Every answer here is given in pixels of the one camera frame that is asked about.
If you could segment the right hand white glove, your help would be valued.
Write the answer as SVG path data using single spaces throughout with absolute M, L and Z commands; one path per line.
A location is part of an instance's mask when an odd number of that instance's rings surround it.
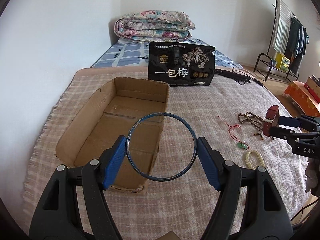
M 308 165 L 305 171 L 307 176 L 306 181 L 306 192 L 311 192 L 313 196 L 319 197 L 319 160 L 318 159 L 308 159 Z

